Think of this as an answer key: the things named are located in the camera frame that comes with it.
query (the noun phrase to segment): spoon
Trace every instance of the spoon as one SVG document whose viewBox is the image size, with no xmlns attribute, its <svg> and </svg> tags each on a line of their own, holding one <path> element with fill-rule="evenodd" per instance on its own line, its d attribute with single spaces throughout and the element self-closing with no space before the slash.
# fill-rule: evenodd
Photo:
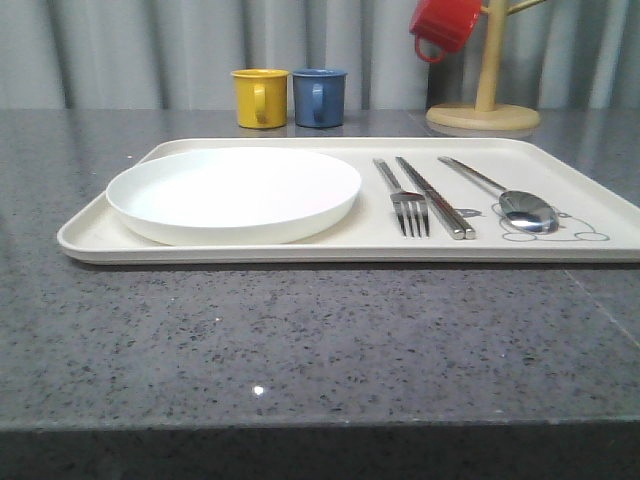
<svg viewBox="0 0 640 480">
<path fill-rule="evenodd" d="M 558 214 L 547 202 L 540 197 L 519 190 L 507 190 L 489 177 L 451 157 L 438 157 L 446 165 L 473 175 L 488 183 L 502 193 L 498 199 L 502 213 L 507 221 L 518 230 L 532 233 L 553 233 L 558 230 L 560 222 Z"/>
</svg>

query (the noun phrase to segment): fork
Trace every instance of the fork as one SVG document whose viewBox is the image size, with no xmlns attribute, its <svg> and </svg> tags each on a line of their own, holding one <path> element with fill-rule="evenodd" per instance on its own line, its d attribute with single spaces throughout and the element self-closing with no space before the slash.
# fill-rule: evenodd
<svg viewBox="0 0 640 480">
<path fill-rule="evenodd" d="M 407 236 L 407 227 L 412 237 L 429 236 L 429 217 L 427 214 L 427 202 L 424 195 L 415 192 L 407 192 L 402 189 L 400 182 L 393 174 L 389 165 L 384 160 L 374 158 L 373 163 L 382 174 L 385 182 L 391 190 L 391 203 L 396 212 L 402 234 Z"/>
</svg>

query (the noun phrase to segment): yellow mug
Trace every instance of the yellow mug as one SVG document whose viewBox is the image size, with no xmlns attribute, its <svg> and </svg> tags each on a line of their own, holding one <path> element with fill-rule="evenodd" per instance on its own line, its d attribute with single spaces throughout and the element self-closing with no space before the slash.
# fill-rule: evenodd
<svg viewBox="0 0 640 480">
<path fill-rule="evenodd" d="M 250 68 L 231 75 L 238 99 L 238 125 L 275 128 L 287 124 L 288 71 Z"/>
</svg>

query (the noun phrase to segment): white tray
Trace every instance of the white tray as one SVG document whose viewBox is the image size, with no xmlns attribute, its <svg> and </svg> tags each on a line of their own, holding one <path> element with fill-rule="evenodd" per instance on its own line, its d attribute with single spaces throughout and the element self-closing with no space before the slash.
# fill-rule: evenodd
<svg viewBox="0 0 640 480">
<path fill-rule="evenodd" d="M 70 257 L 95 264 L 257 262 L 637 262 L 640 209 L 522 141 L 481 138 L 259 138 L 184 139 L 163 143 L 141 161 L 193 149 L 233 146 L 304 148 L 340 158 L 362 175 L 351 212 L 328 230 L 294 243 L 243 246 L 166 246 L 128 230 L 104 193 L 58 232 Z M 511 229 L 497 213 L 493 192 L 437 160 L 447 155 L 516 190 L 536 193 L 559 212 L 561 229 L 534 236 Z M 429 238 L 400 234 L 389 192 L 372 158 L 387 161 L 407 190 L 413 185 L 395 162 L 403 156 L 457 209 L 480 215 L 468 221 L 475 240 L 453 240 L 435 215 Z"/>
</svg>

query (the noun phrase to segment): mug handle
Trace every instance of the mug handle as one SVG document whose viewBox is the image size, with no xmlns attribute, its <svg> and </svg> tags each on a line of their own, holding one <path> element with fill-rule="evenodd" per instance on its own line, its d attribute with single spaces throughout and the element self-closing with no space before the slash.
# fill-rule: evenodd
<svg viewBox="0 0 640 480">
<path fill-rule="evenodd" d="M 417 35 L 415 37 L 416 39 L 415 39 L 414 48 L 418 56 L 425 62 L 438 63 L 447 54 L 447 52 L 445 52 L 443 49 L 440 49 L 440 54 L 437 57 L 427 57 L 424 53 L 422 53 L 422 50 L 420 50 L 420 37 Z"/>
<path fill-rule="evenodd" d="M 253 97 L 258 123 L 267 123 L 267 94 L 264 85 L 257 83 L 253 86 Z"/>
<path fill-rule="evenodd" d="M 324 121 L 324 88 L 322 84 L 315 83 L 311 94 L 313 95 L 313 120 L 322 123 Z"/>
</svg>

